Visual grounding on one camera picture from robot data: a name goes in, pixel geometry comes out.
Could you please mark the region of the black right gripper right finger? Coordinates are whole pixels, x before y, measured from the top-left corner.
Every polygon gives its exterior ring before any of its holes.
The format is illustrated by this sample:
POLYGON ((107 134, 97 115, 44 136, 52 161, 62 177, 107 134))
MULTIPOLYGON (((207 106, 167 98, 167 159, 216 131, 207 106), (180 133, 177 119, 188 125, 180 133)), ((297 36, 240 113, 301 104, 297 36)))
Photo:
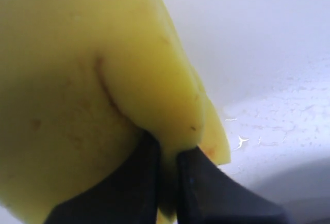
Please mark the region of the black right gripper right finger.
POLYGON ((177 157, 178 223, 287 223, 279 205, 246 189, 198 147, 177 157))

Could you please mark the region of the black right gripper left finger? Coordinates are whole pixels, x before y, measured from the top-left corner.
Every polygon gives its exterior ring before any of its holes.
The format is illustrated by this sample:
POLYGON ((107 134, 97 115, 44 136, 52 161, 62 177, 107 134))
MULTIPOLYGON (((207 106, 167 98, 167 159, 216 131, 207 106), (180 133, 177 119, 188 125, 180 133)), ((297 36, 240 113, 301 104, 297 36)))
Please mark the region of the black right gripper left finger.
POLYGON ((47 224, 154 224, 157 217, 160 147, 149 133, 111 175, 57 205, 47 224))

